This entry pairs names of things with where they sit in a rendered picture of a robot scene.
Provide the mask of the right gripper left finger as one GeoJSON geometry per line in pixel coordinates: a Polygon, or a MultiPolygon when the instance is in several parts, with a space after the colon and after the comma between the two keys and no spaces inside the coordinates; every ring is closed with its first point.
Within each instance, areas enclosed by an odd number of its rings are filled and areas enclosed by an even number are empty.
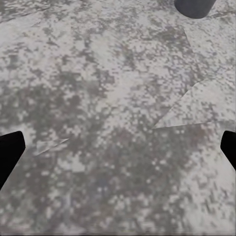
{"type": "Polygon", "coordinates": [[[0,190],[26,149],[21,131],[0,136],[0,190]]]}

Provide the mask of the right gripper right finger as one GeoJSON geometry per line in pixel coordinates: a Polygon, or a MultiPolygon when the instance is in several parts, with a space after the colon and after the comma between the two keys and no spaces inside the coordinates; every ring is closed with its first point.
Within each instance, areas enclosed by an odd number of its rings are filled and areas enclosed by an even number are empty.
{"type": "Polygon", "coordinates": [[[222,136],[220,147],[236,170],[236,133],[226,130],[222,136]]]}

